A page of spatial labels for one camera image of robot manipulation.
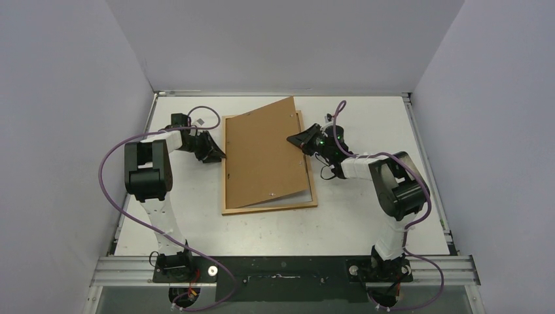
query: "white arm segment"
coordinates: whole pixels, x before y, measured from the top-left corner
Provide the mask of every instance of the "white arm segment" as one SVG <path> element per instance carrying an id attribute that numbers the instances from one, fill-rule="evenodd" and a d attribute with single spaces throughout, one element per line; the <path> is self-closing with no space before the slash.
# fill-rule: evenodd
<path id="1" fill-rule="evenodd" d="M 173 152 L 175 149 L 181 147 L 183 143 L 181 142 L 181 134 L 179 131 L 171 131 L 155 136 L 151 136 L 147 139 L 141 141 L 141 143 L 150 143 L 159 139 L 165 139 L 168 145 L 168 154 Z M 147 167 L 152 167 L 152 163 L 145 165 Z M 185 236 L 181 233 L 176 221 L 175 215 L 173 214 L 173 209 L 171 208 L 170 193 L 166 193 L 166 197 L 163 201 L 157 198 L 145 200 L 145 203 L 141 203 L 141 206 L 147 211 L 151 224 L 158 229 L 162 230 L 172 238 L 178 240 L 180 243 L 185 244 Z M 170 240 L 166 239 L 163 235 L 155 232 L 156 240 L 158 242 L 158 253 L 166 255 L 175 255 L 177 252 L 183 251 L 183 248 L 174 244 Z"/>
<path id="2" fill-rule="evenodd" d="M 160 201 L 157 198 L 145 200 L 141 203 L 147 211 L 151 224 L 165 232 L 170 237 L 185 244 L 185 236 L 181 233 L 176 221 L 173 209 L 171 208 L 170 193 L 166 193 L 166 198 Z M 175 255 L 177 252 L 183 251 L 183 248 L 166 239 L 158 232 L 154 233 L 158 241 L 158 253 L 166 255 Z"/>
<path id="3" fill-rule="evenodd" d="M 183 142 L 181 141 L 180 131 L 171 131 L 171 132 L 166 132 L 155 136 L 151 136 L 147 139 L 142 140 L 141 143 L 151 143 L 159 139 L 166 140 L 166 144 L 168 145 L 168 154 L 178 149 L 179 147 L 183 146 Z"/>
<path id="4" fill-rule="evenodd" d="M 341 169 L 347 179 L 372 180 L 369 164 L 378 159 L 354 157 L 347 158 L 341 163 Z M 403 255 L 403 233 L 404 227 L 412 222 L 416 214 L 405 216 L 401 221 L 385 215 L 386 223 L 382 226 L 380 237 L 375 248 L 382 260 L 393 260 Z"/>

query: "white table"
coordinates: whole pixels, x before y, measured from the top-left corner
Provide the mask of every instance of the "white table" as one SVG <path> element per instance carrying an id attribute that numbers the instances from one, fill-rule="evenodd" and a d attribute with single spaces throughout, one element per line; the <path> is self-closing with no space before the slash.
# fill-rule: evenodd
<path id="1" fill-rule="evenodd" d="M 160 97 L 150 130 L 170 123 L 171 113 L 187 113 L 198 105 L 214 108 L 220 115 L 242 114 L 284 97 Z M 338 118 L 345 128 L 345 141 L 356 153 L 406 151 L 425 177 L 414 134 L 401 97 L 295 97 L 305 128 L 323 123 L 346 99 L 347 107 Z M 205 126 L 216 123 L 210 111 L 200 109 L 192 119 L 202 118 Z M 221 129 L 210 134 L 221 145 Z M 171 202 L 177 223 L 189 245 L 214 256 L 285 256 L 369 254 L 378 238 L 385 214 L 378 204 L 370 181 L 319 177 L 321 164 L 312 158 L 318 207 L 221 215 L 221 165 L 202 164 L 193 153 L 170 154 L 173 170 Z M 448 248 L 434 208 L 429 218 L 409 232 L 408 248 L 417 254 L 448 254 Z M 132 196 L 126 210 L 148 221 L 139 202 Z M 149 255 L 157 250 L 154 232 L 125 219 L 115 255 Z"/>

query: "wall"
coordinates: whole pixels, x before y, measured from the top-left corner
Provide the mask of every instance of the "wall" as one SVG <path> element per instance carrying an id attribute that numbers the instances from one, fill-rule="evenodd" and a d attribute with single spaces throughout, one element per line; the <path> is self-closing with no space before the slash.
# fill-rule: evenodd
<path id="1" fill-rule="evenodd" d="M 80 313 L 115 229 L 98 164 L 152 90 L 102 0 L 2 1 L 0 29 L 0 313 Z"/>
<path id="2" fill-rule="evenodd" d="M 407 92 L 463 0 L 107 0 L 155 90 Z"/>
<path id="3" fill-rule="evenodd" d="M 553 313 L 555 2 L 466 0 L 414 91 L 488 313 Z"/>

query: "cardboard sheet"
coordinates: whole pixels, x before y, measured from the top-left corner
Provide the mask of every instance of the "cardboard sheet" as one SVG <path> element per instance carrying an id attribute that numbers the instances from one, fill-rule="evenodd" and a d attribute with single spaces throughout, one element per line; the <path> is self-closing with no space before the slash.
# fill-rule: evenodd
<path id="1" fill-rule="evenodd" d="M 226 121 L 226 204 L 239 208 L 310 188 L 293 97 Z"/>

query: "purple cable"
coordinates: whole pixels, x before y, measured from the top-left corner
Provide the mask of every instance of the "purple cable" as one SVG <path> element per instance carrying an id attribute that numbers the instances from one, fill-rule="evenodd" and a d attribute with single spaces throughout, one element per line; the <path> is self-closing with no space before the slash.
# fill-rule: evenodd
<path id="1" fill-rule="evenodd" d="M 426 198 L 426 203 L 428 204 L 427 209 L 426 209 L 426 213 L 424 214 L 424 216 L 420 217 L 419 219 L 416 219 L 413 222 L 410 222 L 408 224 L 406 224 L 406 226 L 404 227 L 404 235 L 403 235 L 403 250 L 404 252 L 408 255 L 408 256 L 412 256 L 414 258 L 418 258 L 419 260 L 423 260 L 425 262 L 428 262 L 430 264 L 432 264 L 434 267 L 437 268 L 437 270 L 439 271 L 439 275 L 441 277 L 441 284 L 439 286 L 439 291 L 437 292 L 437 294 L 435 296 L 433 296 L 430 300 L 424 302 L 423 304 L 420 305 L 415 305 L 415 306 L 408 306 L 408 307 L 394 307 L 390 310 L 392 311 L 410 311 L 410 310 L 415 310 L 415 309 L 421 309 L 423 307 L 426 307 L 430 304 L 432 304 L 435 300 L 437 300 L 441 294 L 443 293 L 443 287 L 445 285 L 445 278 L 443 275 L 443 271 L 441 270 L 441 268 L 439 267 L 438 264 L 436 264 L 435 262 L 433 262 L 432 260 L 427 259 L 424 256 L 420 256 L 420 255 L 416 255 L 413 254 L 411 252 L 409 252 L 406 249 L 406 237 L 408 235 L 408 229 L 412 226 L 414 226 L 415 224 L 419 224 L 422 221 L 424 221 L 426 218 L 428 218 L 428 216 L 430 215 L 430 213 L 432 212 L 432 202 L 430 199 L 430 194 L 428 193 L 428 189 L 426 188 L 426 186 L 424 185 L 424 182 L 422 181 L 422 178 L 418 175 L 416 175 L 416 173 L 414 173 L 414 171 L 412 171 L 407 165 L 405 165 L 402 161 L 400 161 L 397 157 L 395 157 L 394 155 L 388 153 L 388 152 L 379 152 L 377 154 L 373 154 L 373 155 L 364 155 L 364 156 L 360 156 L 357 154 L 350 154 L 349 152 L 345 151 L 343 149 L 343 147 L 341 147 L 341 144 L 339 143 L 339 140 L 337 139 L 337 130 L 336 130 L 336 124 L 337 124 L 337 116 L 339 115 L 339 113 L 341 111 L 343 111 L 343 109 L 345 109 L 345 106 L 347 105 L 347 101 L 346 100 L 342 100 L 339 105 L 337 106 L 337 109 L 335 110 L 335 114 L 333 115 L 333 136 L 335 139 L 335 143 L 337 144 L 337 147 L 339 148 L 339 150 L 341 150 L 341 152 L 343 152 L 343 154 L 345 154 L 348 157 L 362 157 L 362 158 L 376 158 L 378 156 L 387 156 L 391 159 L 393 159 L 395 162 L 397 162 L 401 167 L 403 167 L 406 172 L 408 172 L 418 183 L 418 185 L 420 185 L 420 188 L 422 189 L 422 191 L 424 192 L 424 196 Z"/>
<path id="2" fill-rule="evenodd" d="M 138 224 L 140 224 L 140 225 L 142 225 L 142 226 L 144 226 L 144 227 L 147 227 L 148 229 L 151 229 L 151 230 L 153 230 L 154 232 L 157 232 L 157 233 L 163 235 L 166 239 L 170 240 L 171 242 L 175 243 L 176 245 L 178 245 L 178 246 L 180 246 L 180 247 L 182 247 L 182 248 L 184 248 L 184 249 L 186 249 L 186 250 L 190 250 L 191 252 L 196 253 L 196 254 L 198 254 L 199 256 L 202 256 L 202 257 L 206 258 L 206 259 L 209 260 L 210 262 L 213 262 L 214 264 L 218 265 L 221 269 L 223 269 L 227 274 L 229 274 L 229 276 L 231 276 L 231 278 L 233 279 L 233 282 L 234 282 L 234 284 L 235 284 L 234 287 L 233 287 L 233 290 L 232 290 L 228 295 L 226 295 L 224 298 L 221 298 L 220 300 L 214 302 L 213 304 L 210 304 L 210 305 L 207 305 L 207 306 L 204 306 L 204 307 L 198 307 L 198 308 L 196 308 L 196 309 L 183 309 L 183 311 L 186 311 L 186 312 L 197 312 L 197 311 L 203 311 L 203 310 L 205 310 L 205 309 L 211 309 L 212 307 L 215 307 L 215 306 L 217 306 L 217 305 L 219 305 L 219 304 L 225 302 L 225 301 L 228 300 L 229 298 L 231 298 L 231 296 L 232 296 L 232 295 L 235 293 L 235 291 L 237 290 L 237 280 L 235 279 L 235 276 L 233 276 L 233 273 L 231 273 L 231 271 L 230 271 L 227 267 L 225 267 L 222 263 L 218 262 L 218 261 L 215 260 L 214 258 L 212 258 L 212 257 L 210 257 L 210 256 L 208 256 L 208 255 L 206 255 L 206 254 L 204 254 L 204 253 L 202 253 L 202 252 L 200 252 L 200 251 L 197 251 L 197 250 L 193 249 L 192 247 L 189 247 L 189 246 L 187 246 L 187 245 L 185 245 L 185 244 L 183 244 L 183 243 L 180 243 L 178 240 L 176 240 L 176 239 L 172 238 L 171 236 L 167 235 L 167 234 L 166 234 L 165 232 L 163 232 L 162 230 L 160 230 L 160 229 L 158 229 L 158 228 L 156 228 L 156 227 L 154 227 L 154 226 L 152 226 L 152 225 L 150 225 L 150 224 L 147 224 L 146 222 L 143 222 L 143 221 L 141 221 L 141 220 L 139 220 L 139 219 L 133 217 L 131 214 L 125 212 L 125 211 L 123 210 L 123 208 L 121 208 L 121 207 L 114 201 L 114 199 L 112 199 L 112 197 L 110 196 L 110 194 L 108 194 L 108 191 L 106 190 L 106 186 L 104 186 L 104 180 L 103 180 L 103 177 L 102 177 L 102 171 L 103 171 L 103 169 L 104 169 L 104 164 L 106 163 L 106 160 L 108 160 L 108 157 L 110 157 L 110 155 L 112 155 L 112 153 L 114 153 L 114 151 L 115 151 L 117 148 L 121 147 L 123 144 L 125 144 L 125 143 L 127 143 L 127 142 L 133 141 L 134 139 L 139 139 L 139 138 L 142 138 L 142 137 L 145 137 L 145 136 L 150 136 L 150 135 L 158 135 L 158 134 L 166 133 L 166 132 L 169 132 L 169 131 L 176 131 L 176 130 L 191 130 L 191 129 L 194 129 L 194 128 L 196 128 L 196 129 L 198 129 L 198 130 L 212 130 L 212 129 L 217 128 L 217 127 L 220 125 L 221 118 L 220 118 L 219 114 L 218 114 L 214 109 L 212 109 L 212 108 L 209 108 L 209 107 L 206 107 L 206 106 L 198 106 L 198 107 L 195 107 L 195 108 L 191 109 L 191 111 L 189 111 L 189 114 L 191 114 L 192 111 L 194 111 L 195 109 L 198 109 L 198 108 L 205 108 L 205 109 L 209 109 L 210 111 L 212 111 L 214 114 L 216 114 L 216 117 L 218 118 L 218 123 L 216 123 L 215 126 L 212 126 L 212 127 L 209 127 L 209 128 L 196 128 L 196 127 L 184 126 L 184 127 L 181 127 L 181 128 L 173 128 L 173 129 L 168 129 L 168 130 L 163 130 L 163 131 L 148 132 L 148 133 L 143 133 L 143 134 L 131 136 L 130 138 L 125 139 L 125 140 L 123 140 L 123 141 L 117 143 L 116 146 L 112 147 L 112 148 L 108 151 L 108 153 L 104 156 L 104 158 L 102 158 L 102 161 L 100 162 L 100 167 L 98 167 L 98 183 L 100 184 L 100 189 L 102 190 L 102 193 L 104 194 L 104 196 L 106 197 L 106 199 L 110 202 L 110 204 L 112 204 L 112 206 L 113 206 L 117 211 L 119 211 L 122 215 L 124 215 L 125 217 L 131 219 L 132 221 L 134 221 L 134 222 L 136 222 L 136 223 L 138 223 Z"/>

